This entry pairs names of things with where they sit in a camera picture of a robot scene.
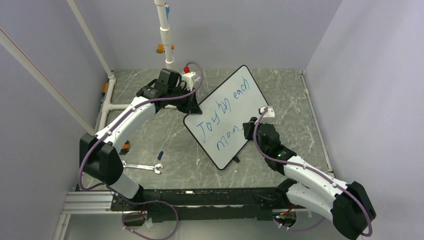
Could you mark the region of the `white whiteboard black frame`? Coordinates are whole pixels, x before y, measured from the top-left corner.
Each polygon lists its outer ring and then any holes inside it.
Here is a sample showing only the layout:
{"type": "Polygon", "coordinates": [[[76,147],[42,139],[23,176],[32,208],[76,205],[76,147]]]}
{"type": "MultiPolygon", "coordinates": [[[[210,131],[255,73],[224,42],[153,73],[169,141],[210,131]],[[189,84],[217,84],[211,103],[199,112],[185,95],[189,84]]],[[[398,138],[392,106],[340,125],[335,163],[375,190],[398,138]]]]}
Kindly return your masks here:
{"type": "Polygon", "coordinates": [[[243,123],[268,105],[251,71],[240,66],[188,114],[183,124],[217,169],[223,170],[247,143],[243,123]]]}

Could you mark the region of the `blue marker cap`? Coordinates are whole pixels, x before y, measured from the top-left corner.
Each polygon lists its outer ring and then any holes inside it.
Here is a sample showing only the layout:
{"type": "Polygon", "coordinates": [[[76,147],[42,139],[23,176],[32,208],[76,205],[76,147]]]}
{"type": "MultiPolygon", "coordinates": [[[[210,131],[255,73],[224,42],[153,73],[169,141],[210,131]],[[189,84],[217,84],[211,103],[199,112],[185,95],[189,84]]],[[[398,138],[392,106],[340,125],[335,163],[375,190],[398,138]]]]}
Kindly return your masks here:
{"type": "Polygon", "coordinates": [[[161,160],[162,157],[163,157],[163,154],[164,154],[164,152],[163,151],[160,151],[159,154],[158,154],[158,156],[157,156],[157,159],[158,160],[161,160]]]}

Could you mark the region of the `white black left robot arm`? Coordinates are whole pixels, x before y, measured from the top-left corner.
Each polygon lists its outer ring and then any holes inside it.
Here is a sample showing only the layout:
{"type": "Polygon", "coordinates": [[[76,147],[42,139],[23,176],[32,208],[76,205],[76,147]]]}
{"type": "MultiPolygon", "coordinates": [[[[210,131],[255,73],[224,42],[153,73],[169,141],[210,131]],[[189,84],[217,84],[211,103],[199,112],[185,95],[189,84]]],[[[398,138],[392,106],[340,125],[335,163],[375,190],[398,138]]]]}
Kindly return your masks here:
{"type": "Polygon", "coordinates": [[[80,138],[79,189],[90,190],[83,186],[82,181],[82,175],[87,174],[99,180],[100,185],[120,194],[129,209],[139,209],[145,200],[144,188],[124,172],[119,150],[137,128],[168,105],[175,106],[184,114],[201,115],[203,112],[197,102],[197,90],[197,87],[189,86],[179,72],[161,69],[158,78],[143,86],[115,120],[97,133],[86,133],[80,138]]]}

